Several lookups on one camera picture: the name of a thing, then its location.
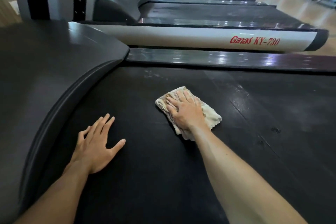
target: forearm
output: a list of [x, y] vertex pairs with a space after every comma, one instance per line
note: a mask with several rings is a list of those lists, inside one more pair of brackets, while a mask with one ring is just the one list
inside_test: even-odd
[[231, 224], [306, 223], [252, 167], [208, 128], [191, 129], [209, 180]]
[[15, 224], [71, 224], [88, 177], [86, 165], [73, 162]]

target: person's left hand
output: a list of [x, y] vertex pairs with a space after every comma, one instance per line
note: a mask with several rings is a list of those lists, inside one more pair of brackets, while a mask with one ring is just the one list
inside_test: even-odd
[[89, 174], [94, 174], [102, 170], [124, 146], [126, 140], [122, 139], [113, 148], [106, 148], [107, 134], [114, 122], [114, 117], [107, 121], [109, 117], [109, 114], [100, 117], [92, 126], [78, 133], [75, 151], [64, 172], [72, 163], [79, 161], [86, 165]]

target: wooden floor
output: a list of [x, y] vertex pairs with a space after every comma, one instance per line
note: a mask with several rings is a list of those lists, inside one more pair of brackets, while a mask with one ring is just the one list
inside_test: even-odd
[[309, 23], [317, 28], [329, 30], [326, 44], [314, 52], [301, 52], [307, 55], [336, 56], [336, 10], [324, 7], [311, 0], [257, 0], [270, 5], [290, 16]]
[[[21, 21], [16, 15], [9, 2], [13, 0], [0, 0], [0, 27], [8, 26]], [[328, 55], [336, 56], [336, 10], [326, 8], [311, 0], [257, 0], [270, 5], [277, 5], [277, 8], [303, 22], [309, 23], [318, 28], [329, 30], [327, 43], [314, 52], [302, 52], [307, 55]]]

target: treadmill belt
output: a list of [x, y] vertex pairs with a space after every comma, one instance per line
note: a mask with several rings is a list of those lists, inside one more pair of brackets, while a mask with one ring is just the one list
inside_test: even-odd
[[176, 136], [155, 100], [186, 86], [218, 112], [213, 132], [309, 224], [336, 220], [334, 76], [125, 64], [81, 100], [49, 154], [37, 198], [62, 174], [77, 133], [115, 116], [124, 148], [80, 197], [75, 223], [228, 223], [195, 142]]
[[148, 2], [139, 7], [142, 18], [171, 18], [212, 21], [281, 22], [282, 25], [300, 25], [299, 20], [272, 6], [200, 5]]

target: finger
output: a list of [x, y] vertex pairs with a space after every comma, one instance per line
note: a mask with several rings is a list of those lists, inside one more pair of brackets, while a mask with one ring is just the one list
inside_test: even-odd
[[186, 97], [184, 96], [184, 94], [181, 91], [178, 90], [176, 93], [177, 93], [178, 98], [180, 99], [181, 102], [187, 102]]
[[192, 103], [192, 104], [195, 103], [195, 101], [194, 101], [192, 95], [189, 93], [189, 91], [185, 90], [185, 91], [183, 92], [183, 95], [185, 96], [185, 98], [187, 99], [187, 101], [188, 101], [189, 103]]
[[112, 117], [103, 127], [103, 130], [101, 131], [102, 135], [107, 136], [107, 134], [109, 133], [110, 127], [112, 126], [113, 122], [114, 122], [115, 118]]
[[197, 107], [201, 107], [201, 100], [199, 98], [195, 98], [195, 104]]
[[109, 117], [110, 117], [110, 115], [107, 113], [103, 117], [103, 119], [98, 123], [98, 125], [97, 125], [97, 127], [96, 127], [96, 129], [94, 131], [95, 134], [100, 134], [102, 132], [102, 129], [103, 129], [105, 123], [107, 122], [107, 120], [109, 119]]
[[181, 104], [180, 101], [175, 100], [175, 99], [173, 99], [173, 98], [171, 98], [171, 97], [167, 97], [167, 100], [168, 100], [170, 103], [172, 103], [175, 107], [179, 107], [179, 105]]
[[167, 110], [171, 116], [175, 117], [177, 115], [177, 111], [170, 105], [167, 105]]
[[77, 144], [80, 144], [82, 141], [84, 141], [84, 136], [89, 132], [89, 130], [90, 126], [88, 126], [86, 130], [78, 133]]
[[120, 140], [113, 148], [111, 149], [108, 149], [108, 151], [110, 152], [111, 154], [111, 159], [114, 158], [114, 156], [118, 153], [118, 151], [124, 147], [126, 143], [126, 139], [122, 139]]
[[103, 119], [103, 117], [100, 117], [96, 122], [91, 126], [89, 133], [86, 136], [87, 142], [89, 143], [93, 137], [93, 134], [95, 132], [95, 129], [98, 125], [98, 123]]

